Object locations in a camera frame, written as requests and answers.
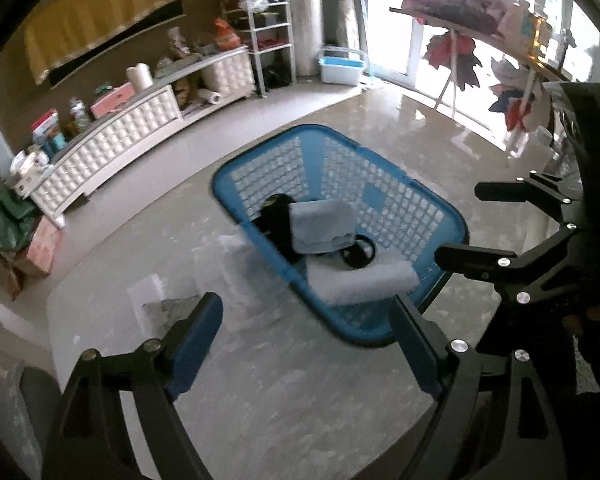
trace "green bag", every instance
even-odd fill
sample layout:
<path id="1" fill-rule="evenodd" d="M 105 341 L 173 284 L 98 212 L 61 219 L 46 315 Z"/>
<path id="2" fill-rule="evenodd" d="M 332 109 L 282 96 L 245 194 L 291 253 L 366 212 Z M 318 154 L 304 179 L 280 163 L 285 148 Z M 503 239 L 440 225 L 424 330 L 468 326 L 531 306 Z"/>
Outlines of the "green bag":
<path id="1" fill-rule="evenodd" d="M 26 247 L 41 214 L 31 200 L 18 197 L 0 178 L 0 251 Z"/>

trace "plastic tub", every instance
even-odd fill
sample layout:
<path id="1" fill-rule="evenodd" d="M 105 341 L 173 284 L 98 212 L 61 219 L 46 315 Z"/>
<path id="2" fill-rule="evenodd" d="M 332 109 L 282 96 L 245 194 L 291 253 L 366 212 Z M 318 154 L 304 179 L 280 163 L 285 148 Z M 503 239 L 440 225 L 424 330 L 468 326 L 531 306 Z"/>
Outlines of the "plastic tub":
<path id="1" fill-rule="evenodd" d="M 377 153 L 318 124 L 295 126 L 237 155 L 216 171 L 211 188 L 307 306 L 340 338 L 361 346 L 394 341 L 387 317 L 393 298 L 324 304 L 305 279 L 303 260 L 289 264 L 253 225 L 269 196 L 285 193 L 297 201 L 338 198 L 352 203 L 356 231 L 382 247 L 396 247 L 413 265 L 420 285 L 409 297 L 421 312 L 450 276 L 436 265 L 435 249 L 444 242 L 468 242 L 464 219 L 453 206 Z"/>
<path id="2" fill-rule="evenodd" d="M 348 57 L 325 56 L 325 51 L 344 52 L 346 54 L 358 54 L 360 60 Z M 323 83 L 357 86 L 360 76 L 365 71 L 367 63 L 366 54 L 361 50 L 346 48 L 343 46 L 326 46 L 320 50 L 318 63 L 320 64 L 320 78 Z"/>

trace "white towel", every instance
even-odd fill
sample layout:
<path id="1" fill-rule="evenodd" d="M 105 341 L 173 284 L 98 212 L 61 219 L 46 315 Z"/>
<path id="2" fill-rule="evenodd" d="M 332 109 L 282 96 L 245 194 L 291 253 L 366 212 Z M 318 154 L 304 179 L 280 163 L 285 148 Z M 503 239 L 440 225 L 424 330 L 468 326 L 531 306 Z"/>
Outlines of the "white towel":
<path id="1" fill-rule="evenodd" d="M 398 249 L 377 251 L 363 269 L 351 269 L 339 254 L 308 256 L 307 282 L 329 306 L 384 300 L 418 286 L 418 275 Z"/>
<path id="2" fill-rule="evenodd" d="M 289 204 L 291 245 L 299 254 L 321 254 L 351 247 L 356 235 L 356 211 L 342 200 Z"/>

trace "paper towel roll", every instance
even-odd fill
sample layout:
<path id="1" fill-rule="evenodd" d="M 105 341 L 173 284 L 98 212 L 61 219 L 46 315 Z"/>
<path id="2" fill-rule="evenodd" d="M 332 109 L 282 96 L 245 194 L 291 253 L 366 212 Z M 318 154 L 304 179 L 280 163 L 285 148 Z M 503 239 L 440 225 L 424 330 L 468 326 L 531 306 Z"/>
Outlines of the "paper towel roll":
<path id="1" fill-rule="evenodd" d="M 126 78 L 134 86 L 136 92 L 141 92 L 154 84 L 149 67 L 144 63 L 138 63 L 136 66 L 130 66 L 126 69 Z"/>
<path id="2" fill-rule="evenodd" d="M 211 90 L 207 90 L 206 88 L 201 88 L 198 90 L 198 97 L 210 102 L 213 105 L 220 104 L 222 100 L 222 95 L 218 92 L 212 92 Z"/>

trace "yellow blanket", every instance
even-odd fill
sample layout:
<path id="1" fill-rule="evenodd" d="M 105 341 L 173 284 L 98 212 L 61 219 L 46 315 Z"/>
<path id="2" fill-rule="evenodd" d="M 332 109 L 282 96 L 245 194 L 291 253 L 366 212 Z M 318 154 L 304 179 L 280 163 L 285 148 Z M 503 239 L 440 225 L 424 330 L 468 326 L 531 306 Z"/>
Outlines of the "yellow blanket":
<path id="1" fill-rule="evenodd" d="M 29 67 L 42 83 L 50 70 L 109 41 L 175 0 L 59 0 L 25 29 Z"/>

